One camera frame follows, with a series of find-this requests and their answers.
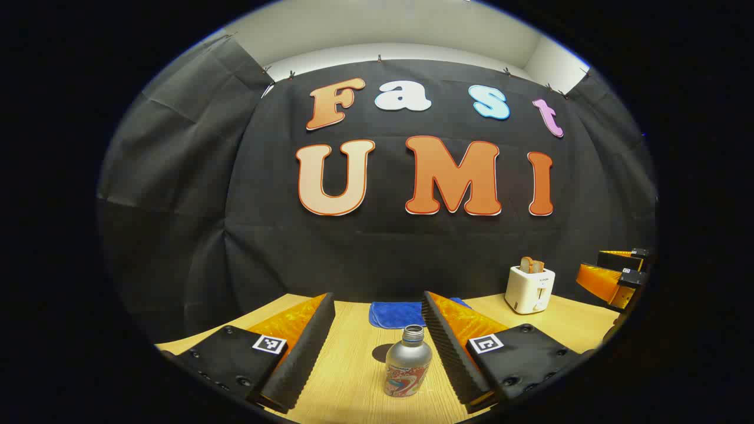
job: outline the bottle label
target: bottle label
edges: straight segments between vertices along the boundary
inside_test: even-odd
[[[419,386],[427,376],[429,364],[423,367],[403,368],[394,365],[387,366],[385,393],[396,398],[405,398],[419,390]]]

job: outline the aluminum bottle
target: aluminum bottle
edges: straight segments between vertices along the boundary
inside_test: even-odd
[[[402,340],[395,343],[385,359],[387,395],[405,398],[415,394],[427,376],[432,349],[424,342],[424,328],[409,325],[403,329]]]

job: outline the bottle cap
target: bottle cap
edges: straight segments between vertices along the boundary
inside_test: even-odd
[[[421,342],[424,339],[424,328],[411,324],[403,329],[403,339],[407,342]]]

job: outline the pink letter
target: pink letter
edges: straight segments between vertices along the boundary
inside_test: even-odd
[[[537,109],[539,109],[539,112],[542,114],[542,119],[544,119],[544,124],[547,126],[547,129],[550,130],[551,133],[555,137],[563,137],[563,130],[558,127],[558,124],[555,123],[555,120],[553,119],[553,116],[555,116],[555,111],[550,108],[547,103],[544,102],[544,100],[535,100],[532,102],[534,106],[537,106]]]

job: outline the white toaster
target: white toaster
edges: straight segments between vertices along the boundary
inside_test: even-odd
[[[528,274],[522,272],[520,268],[520,266],[510,267],[505,301],[520,314],[544,311],[553,292],[555,272],[545,268],[543,272]]]

